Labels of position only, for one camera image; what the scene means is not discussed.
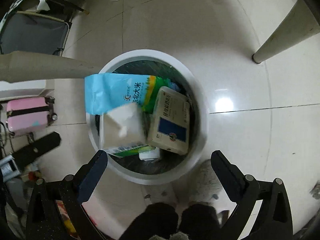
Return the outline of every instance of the trash can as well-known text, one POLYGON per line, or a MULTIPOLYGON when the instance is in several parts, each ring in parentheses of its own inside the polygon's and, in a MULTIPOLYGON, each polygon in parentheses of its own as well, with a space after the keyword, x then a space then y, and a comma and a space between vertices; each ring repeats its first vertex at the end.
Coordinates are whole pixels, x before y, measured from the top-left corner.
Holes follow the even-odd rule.
MULTIPOLYGON (((100 71, 100 73, 106 72, 169 78, 172 82, 181 86, 191 102, 190 140, 187 155, 181 156, 172 153, 170 159, 166 160, 168 165, 162 166, 161 169, 155 169, 154 174, 149 171, 153 164, 130 159, 130 156, 119 159, 108 155, 108 168, 129 181, 143 185, 169 183, 190 171, 201 157, 207 140, 209 106, 201 85, 188 68, 166 53, 140 49, 126 52, 111 60, 100 71)), ((99 149, 99 128, 97 127, 99 122, 96 120, 97 117, 99 116, 86 114, 90 141, 96 151, 99 149)))

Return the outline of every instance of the pink suitcase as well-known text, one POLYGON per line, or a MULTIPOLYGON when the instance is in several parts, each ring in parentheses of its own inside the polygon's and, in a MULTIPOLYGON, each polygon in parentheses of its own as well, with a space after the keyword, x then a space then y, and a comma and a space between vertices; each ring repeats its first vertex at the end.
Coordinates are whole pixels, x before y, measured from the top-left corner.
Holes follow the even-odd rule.
POLYGON ((7 104, 7 128, 12 136, 41 130, 58 116, 53 112, 54 98, 22 98, 7 104))

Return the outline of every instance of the beige box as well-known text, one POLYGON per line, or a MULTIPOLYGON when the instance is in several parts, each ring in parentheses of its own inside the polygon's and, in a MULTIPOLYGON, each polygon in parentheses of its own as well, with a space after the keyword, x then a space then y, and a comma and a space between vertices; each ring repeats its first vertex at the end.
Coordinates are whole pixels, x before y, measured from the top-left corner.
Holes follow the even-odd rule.
POLYGON ((168 87, 161 87, 153 115, 147 144, 180 155, 188 153, 190 104, 188 98, 168 87))

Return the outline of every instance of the black pants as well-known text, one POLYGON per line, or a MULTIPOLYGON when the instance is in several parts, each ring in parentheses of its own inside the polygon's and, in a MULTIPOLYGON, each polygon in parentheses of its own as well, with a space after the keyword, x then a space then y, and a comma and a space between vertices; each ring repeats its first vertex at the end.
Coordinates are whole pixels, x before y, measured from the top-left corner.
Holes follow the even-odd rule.
MULTIPOLYGON (((119 240, 149 240, 154 235, 169 239, 177 232, 178 214, 168 204, 156 203, 135 218, 119 240)), ((214 207, 194 204, 187 208, 181 217, 178 231, 189 236, 190 240, 214 239, 220 229, 214 207)))

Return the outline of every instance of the black suitcase strap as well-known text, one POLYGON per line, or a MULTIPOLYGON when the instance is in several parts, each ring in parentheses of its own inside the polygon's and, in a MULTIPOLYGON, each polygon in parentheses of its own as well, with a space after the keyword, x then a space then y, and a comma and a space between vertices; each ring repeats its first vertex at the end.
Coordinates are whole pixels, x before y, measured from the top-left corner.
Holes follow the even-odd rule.
POLYGON ((7 118, 17 116, 17 115, 22 115, 22 114, 46 112, 49 110, 50 110, 49 106, 40 106, 40 107, 34 107, 29 109, 12 110, 7 112, 7 118))

